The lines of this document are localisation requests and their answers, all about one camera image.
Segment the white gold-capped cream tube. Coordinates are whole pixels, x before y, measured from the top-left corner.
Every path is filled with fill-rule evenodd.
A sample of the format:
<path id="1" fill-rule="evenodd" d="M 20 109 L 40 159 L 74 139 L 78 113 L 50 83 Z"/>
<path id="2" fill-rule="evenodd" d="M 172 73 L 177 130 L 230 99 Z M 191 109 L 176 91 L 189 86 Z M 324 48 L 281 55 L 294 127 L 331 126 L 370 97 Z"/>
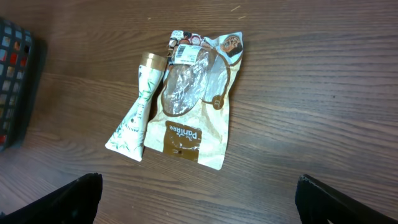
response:
<path id="1" fill-rule="evenodd" d="M 138 70 L 139 94 L 105 147 L 140 162 L 152 97 L 164 76 L 167 59 L 156 54 L 142 54 Z"/>

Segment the beige Pantree snack pouch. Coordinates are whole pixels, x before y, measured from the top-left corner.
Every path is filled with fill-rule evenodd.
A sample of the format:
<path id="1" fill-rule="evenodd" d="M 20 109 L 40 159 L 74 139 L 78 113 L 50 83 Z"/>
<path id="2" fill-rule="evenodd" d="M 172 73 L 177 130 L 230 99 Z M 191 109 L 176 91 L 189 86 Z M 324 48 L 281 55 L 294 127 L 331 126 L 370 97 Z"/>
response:
<path id="1" fill-rule="evenodd" d="M 242 32 L 215 39 L 175 30 L 145 147 L 220 170 L 229 133 L 229 91 L 243 59 Z"/>

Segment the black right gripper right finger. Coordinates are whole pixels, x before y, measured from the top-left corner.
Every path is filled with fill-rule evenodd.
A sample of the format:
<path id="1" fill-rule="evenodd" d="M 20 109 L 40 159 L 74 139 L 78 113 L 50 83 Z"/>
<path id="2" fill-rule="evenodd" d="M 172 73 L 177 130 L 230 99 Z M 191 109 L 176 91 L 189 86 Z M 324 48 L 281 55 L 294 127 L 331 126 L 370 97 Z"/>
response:
<path id="1" fill-rule="evenodd" d="M 397 220 L 307 174 L 298 179 L 295 204 L 303 224 L 397 224 Z"/>

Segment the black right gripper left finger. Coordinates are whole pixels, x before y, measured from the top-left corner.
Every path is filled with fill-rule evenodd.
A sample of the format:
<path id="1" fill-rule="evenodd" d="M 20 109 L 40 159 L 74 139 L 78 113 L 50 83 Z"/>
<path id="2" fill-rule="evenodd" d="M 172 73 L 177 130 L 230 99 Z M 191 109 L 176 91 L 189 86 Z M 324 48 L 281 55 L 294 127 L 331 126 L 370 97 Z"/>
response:
<path id="1" fill-rule="evenodd" d="M 92 224 L 103 191 L 99 173 L 88 173 L 8 215 L 1 224 Z"/>

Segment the grey plastic shopping basket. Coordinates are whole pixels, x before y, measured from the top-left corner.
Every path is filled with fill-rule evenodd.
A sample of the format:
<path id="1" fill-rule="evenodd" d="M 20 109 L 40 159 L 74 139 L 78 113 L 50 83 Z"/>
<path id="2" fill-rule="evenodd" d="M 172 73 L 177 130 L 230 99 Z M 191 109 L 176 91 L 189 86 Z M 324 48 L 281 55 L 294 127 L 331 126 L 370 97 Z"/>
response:
<path id="1" fill-rule="evenodd" d="M 1 18 L 1 150 L 19 147 L 32 114 L 39 43 L 27 29 Z"/>

